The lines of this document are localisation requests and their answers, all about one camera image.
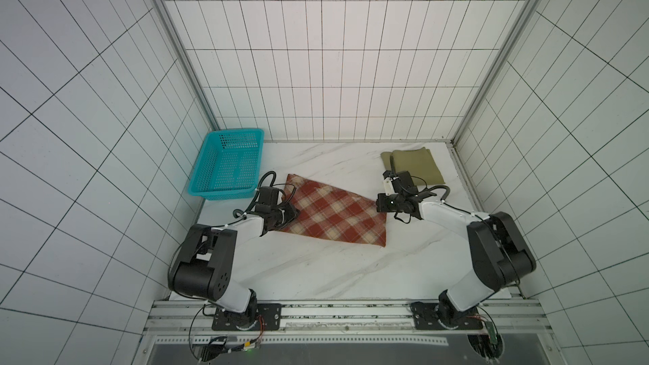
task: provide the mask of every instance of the red plaid fabric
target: red plaid fabric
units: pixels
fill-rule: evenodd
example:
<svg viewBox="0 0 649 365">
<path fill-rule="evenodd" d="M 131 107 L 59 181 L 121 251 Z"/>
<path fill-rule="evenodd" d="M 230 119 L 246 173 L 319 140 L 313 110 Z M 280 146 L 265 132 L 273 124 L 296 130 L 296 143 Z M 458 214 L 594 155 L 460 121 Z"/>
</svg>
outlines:
<svg viewBox="0 0 649 365">
<path fill-rule="evenodd" d="M 286 183 L 288 195 L 295 185 L 291 203 L 301 213 L 282 231 L 385 247 L 385 213 L 377 212 L 374 200 L 293 174 Z"/>
</svg>

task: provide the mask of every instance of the perforated basket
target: perforated basket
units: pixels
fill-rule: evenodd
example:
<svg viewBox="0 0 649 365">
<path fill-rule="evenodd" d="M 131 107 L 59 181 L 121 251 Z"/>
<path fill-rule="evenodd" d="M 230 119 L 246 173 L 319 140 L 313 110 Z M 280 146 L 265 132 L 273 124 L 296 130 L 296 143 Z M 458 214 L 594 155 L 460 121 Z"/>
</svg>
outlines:
<svg viewBox="0 0 649 365">
<path fill-rule="evenodd" d="M 252 198 L 259 181 L 264 131 L 242 128 L 207 134 L 188 193 L 207 200 Z"/>
</svg>

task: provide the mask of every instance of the grid tile wall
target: grid tile wall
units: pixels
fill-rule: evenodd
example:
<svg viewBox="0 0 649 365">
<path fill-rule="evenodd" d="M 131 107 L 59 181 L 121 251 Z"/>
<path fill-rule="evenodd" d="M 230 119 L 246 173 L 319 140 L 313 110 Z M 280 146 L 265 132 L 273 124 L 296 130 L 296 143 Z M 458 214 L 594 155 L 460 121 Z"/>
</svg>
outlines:
<svg viewBox="0 0 649 365">
<path fill-rule="evenodd" d="M 219 125 L 447 139 L 523 0 L 166 0 Z"/>
<path fill-rule="evenodd" d="M 2 362 L 130 364 L 208 123 L 151 0 L 0 0 Z"/>
<path fill-rule="evenodd" d="M 649 357 L 649 1 L 542 0 L 458 143 L 574 364 Z"/>
</svg>

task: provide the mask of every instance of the marble surface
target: marble surface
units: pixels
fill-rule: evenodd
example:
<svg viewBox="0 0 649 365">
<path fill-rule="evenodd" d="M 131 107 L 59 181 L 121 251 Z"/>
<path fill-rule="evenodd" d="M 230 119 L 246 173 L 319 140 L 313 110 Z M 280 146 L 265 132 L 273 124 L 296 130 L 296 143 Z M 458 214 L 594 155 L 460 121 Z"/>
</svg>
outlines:
<svg viewBox="0 0 649 365">
<path fill-rule="evenodd" d="M 449 203 L 471 207 L 447 145 L 431 143 L 265 143 L 261 173 L 277 183 L 297 174 L 370 199 L 383 192 L 380 154 L 428 148 L 451 188 Z M 205 201 L 199 223 L 231 222 L 250 199 Z M 269 299 L 435 299 L 471 268 L 468 244 L 434 223 L 387 219 L 387 245 L 349 244 L 271 231 L 240 234 L 232 279 Z M 509 297 L 501 291 L 499 298 Z"/>
</svg>

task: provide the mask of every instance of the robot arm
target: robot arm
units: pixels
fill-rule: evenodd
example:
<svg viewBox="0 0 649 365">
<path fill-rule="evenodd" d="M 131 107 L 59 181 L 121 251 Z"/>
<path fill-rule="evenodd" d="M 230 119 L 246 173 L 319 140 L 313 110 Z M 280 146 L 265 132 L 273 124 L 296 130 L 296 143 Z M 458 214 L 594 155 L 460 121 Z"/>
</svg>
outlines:
<svg viewBox="0 0 649 365">
<path fill-rule="evenodd" d="M 270 186 L 262 186 L 269 175 L 272 175 Z M 261 237 L 268 231 L 286 227 L 300 214 L 289 203 L 295 190 L 279 202 L 284 191 L 274 187 L 276 176 L 273 171 L 262 176 L 246 210 L 233 212 L 237 221 L 218 226 L 192 225 L 167 274 L 169 289 L 184 297 L 216 304 L 225 310 L 233 324 L 243 329 L 255 322 L 257 299 L 255 291 L 231 280 L 237 236 Z M 208 253 L 211 254 L 208 260 L 201 257 Z"/>
<path fill-rule="evenodd" d="M 444 327 L 455 328 L 458 320 L 513 281 L 536 269 L 536 261 L 510 215 L 489 215 L 459 209 L 446 203 L 450 189 L 437 185 L 419 192 L 408 171 L 385 171 L 389 193 L 378 194 L 377 211 L 437 223 L 466 239 L 471 251 L 472 270 L 439 295 L 437 318 Z M 444 189 L 437 197 L 433 191 Z"/>
</svg>

